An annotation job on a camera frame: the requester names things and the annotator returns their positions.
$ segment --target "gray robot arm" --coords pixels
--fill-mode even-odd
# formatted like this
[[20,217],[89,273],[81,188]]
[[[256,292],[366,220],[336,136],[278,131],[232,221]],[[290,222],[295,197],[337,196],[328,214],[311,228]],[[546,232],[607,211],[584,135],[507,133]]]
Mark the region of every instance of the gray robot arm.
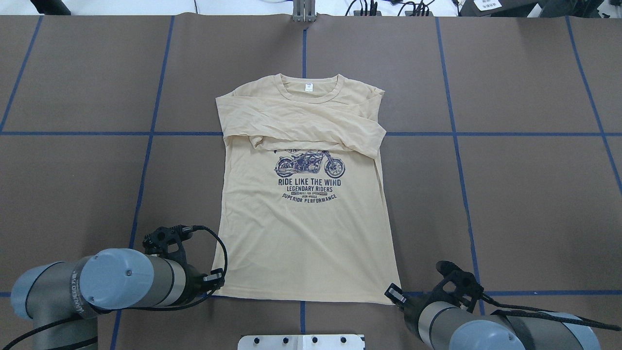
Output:
[[[451,262],[439,262],[444,279],[431,293],[408,296],[391,285],[385,295],[404,313],[408,329],[433,350],[600,350],[589,326],[619,331],[620,327],[567,313],[499,304],[486,294],[472,273]],[[444,290],[447,283],[456,287]],[[536,311],[472,312],[478,300],[501,308]]]
[[[204,226],[161,227],[143,241],[149,254],[111,248],[77,262],[55,262],[25,272],[11,291],[16,314],[31,319],[35,328],[66,321],[35,333],[33,348],[97,349],[99,315],[125,308],[178,310],[197,304],[190,302],[202,293],[211,295],[224,284],[226,263],[224,269],[209,275],[198,273],[185,261],[181,244],[200,229],[209,230]],[[222,241],[209,231],[226,256]],[[169,253],[172,244],[179,247]]]

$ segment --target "motorcycle graphic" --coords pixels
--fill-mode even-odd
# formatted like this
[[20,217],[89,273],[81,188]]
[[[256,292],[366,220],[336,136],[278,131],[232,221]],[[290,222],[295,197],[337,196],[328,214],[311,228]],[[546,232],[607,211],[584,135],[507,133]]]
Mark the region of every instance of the motorcycle graphic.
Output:
[[299,154],[294,154],[299,152],[299,149],[287,149],[286,151],[292,153],[292,156],[280,157],[276,164],[276,168],[274,168],[274,171],[280,177],[289,177],[293,174],[301,173],[317,174],[322,168],[324,157],[327,159],[324,165],[324,171],[328,176],[336,179],[341,177],[346,171],[343,161],[331,156],[328,151],[312,149]]

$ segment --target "white mounting plate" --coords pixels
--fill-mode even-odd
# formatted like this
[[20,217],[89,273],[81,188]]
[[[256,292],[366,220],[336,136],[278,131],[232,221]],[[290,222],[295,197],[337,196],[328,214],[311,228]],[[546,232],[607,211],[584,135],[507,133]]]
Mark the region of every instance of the white mounting plate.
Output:
[[365,350],[364,339],[362,334],[243,336],[238,342],[238,350]]

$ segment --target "blue tape line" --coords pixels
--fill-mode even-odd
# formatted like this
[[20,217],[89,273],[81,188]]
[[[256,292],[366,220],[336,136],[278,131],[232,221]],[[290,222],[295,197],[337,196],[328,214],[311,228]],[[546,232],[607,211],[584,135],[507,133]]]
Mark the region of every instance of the blue tape line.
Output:
[[173,25],[175,24],[175,16],[170,17],[170,26],[169,26],[169,36],[166,41],[166,49],[164,50],[164,59],[162,61],[162,70],[160,71],[160,83],[157,88],[157,95],[155,97],[155,106],[154,106],[154,115],[151,120],[151,131],[149,133],[149,141],[147,142],[147,151],[145,152],[145,161],[142,165],[142,174],[141,174],[141,185],[138,189],[138,199],[136,201],[136,208],[134,210],[134,220],[132,222],[132,233],[129,238],[128,247],[132,249],[134,247],[134,239],[136,238],[136,229],[138,227],[138,213],[141,210],[142,204],[142,194],[145,188],[145,176],[147,174],[147,167],[149,165],[149,158],[151,156],[151,146],[153,144],[156,122],[157,122],[157,112],[160,107],[160,96],[162,95],[162,86],[164,84],[164,74],[166,73],[166,63],[169,57],[169,49],[170,49],[170,40],[173,34]]
[[603,129],[603,123],[600,121],[600,116],[598,115],[598,110],[596,109],[596,103],[594,103],[594,98],[592,97],[592,91],[590,90],[590,85],[587,83],[587,78],[585,77],[585,72],[583,71],[583,65],[581,64],[581,58],[579,58],[579,52],[577,50],[577,45],[575,43],[575,36],[572,34],[572,26],[570,25],[569,16],[566,16],[566,25],[568,26],[568,34],[570,35],[570,43],[572,44],[572,50],[575,52],[575,59],[577,60],[577,66],[579,67],[579,72],[581,73],[581,79],[583,79],[583,84],[585,85],[585,91],[587,92],[587,97],[590,99],[590,104],[592,105],[592,111],[594,112],[594,117],[596,118],[598,129],[600,130],[600,134],[603,138],[605,149],[607,150],[607,156],[609,157],[609,163],[611,163],[611,168],[613,169],[613,175],[615,176],[616,182],[618,183],[618,190],[620,191],[620,194],[622,194],[622,182],[620,181],[620,175],[618,174],[618,168],[616,167],[616,163],[613,160],[613,155],[611,154],[611,148],[609,148],[609,142],[607,142],[605,130]]
[[121,324],[121,313],[122,312],[123,312],[122,310],[117,311],[117,315],[114,318],[114,329],[113,329],[113,337],[112,339],[110,339],[110,350],[116,349],[116,340],[117,340],[117,337],[119,336],[119,325]]
[[622,290],[514,290],[487,291],[490,296],[542,296],[542,295],[622,295]]
[[[445,63],[445,52],[443,51],[443,39],[440,33],[440,22],[438,17],[434,17],[436,21],[436,33],[439,37],[440,62],[443,68],[443,79],[445,80],[445,94],[447,96],[447,107],[449,110],[449,120],[452,123],[453,148],[456,152],[456,162],[458,163],[458,175],[460,176],[460,189],[462,190],[462,202],[466,212],[466,222],[468,224],[468,235],[471,240],[471,259],[473,260],[473,274],[476,280],[480,281],[480,269],[477,264],[477,253],[475,250],[475,238],[473,237],[473,226],[471,224],[471,212],[468,207],[467,187],[465,185],[465,177],[462,171],[462,159],[460,157],[460,147],[458,145],[458,135],[456,133],[456,121],[453,117],[452,96],[449,92],[449,79],[447,77],[447,65]],[[480,303],[480,313],[485,314],[484,306]]]
[[13,136],[148,136],[148,131],[3,131]]
[[222,131],[155,131],[155,136],[223,136]]
[[307,77],[307,29],[302,31],[302,77]]
[[457,136],[600,136],[599,133],[482,133],[482,132],[456,132]]
[[306,309],[305,302],[301,301],[300,302],[300,333],[301,334],[305,334],[307,332],[305,309]]
[[387,131],[386,136],[453,136],[453,133],[444,132],[406,132],[406,131]]
[[[2,131],[9,136],[223,136],[222,131]],[[387,131],[386,136],[537,136],[537,137],[601,137],[601,133],[508,133],[457,131]],[[605,133],[607,136],[622,136],[622,133]]]
[[7,103],[6,109],[4,110],[2,121],[0,121],[0,131],[4,129],[4,124],[6,124],[6,119],[9,117],[9,111],[11,110],[13,99],[15,98],[15,94],[17,93],[17,87],[19,86],[19,82],[22,80],[22,74],[24,74],[26,63],[28,62],[28,58],[30,57],[30,52],[32,52],[32,47],[35,44],[37,34],[39,33],[39,28],[41,27],[41,22],[43,22],[43,16],[39,16],[39,20],[37,21],[37,26],[35,27],[35,32],[32,33],[32,38],[30,39],[30,45],[28,45],[28,50],[26,50],[26,56],[24,56],[24,61],[22,61],[22,67],[19,69],[19,73],[17,74],[17,79],[15,79],[15,85],[13,85],[13,91],[11,91],[11,96],[9,97],[9,102]]

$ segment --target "t-shirt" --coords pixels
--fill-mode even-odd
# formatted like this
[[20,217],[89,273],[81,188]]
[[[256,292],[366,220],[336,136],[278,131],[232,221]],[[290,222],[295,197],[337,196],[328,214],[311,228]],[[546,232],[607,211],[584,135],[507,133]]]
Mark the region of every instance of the t-shirt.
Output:
[[[384,91],[342,75],[271,75],[218,97],[226,146],[217,295],[391,304]],[[224,263],[217,251],[214,266]]]

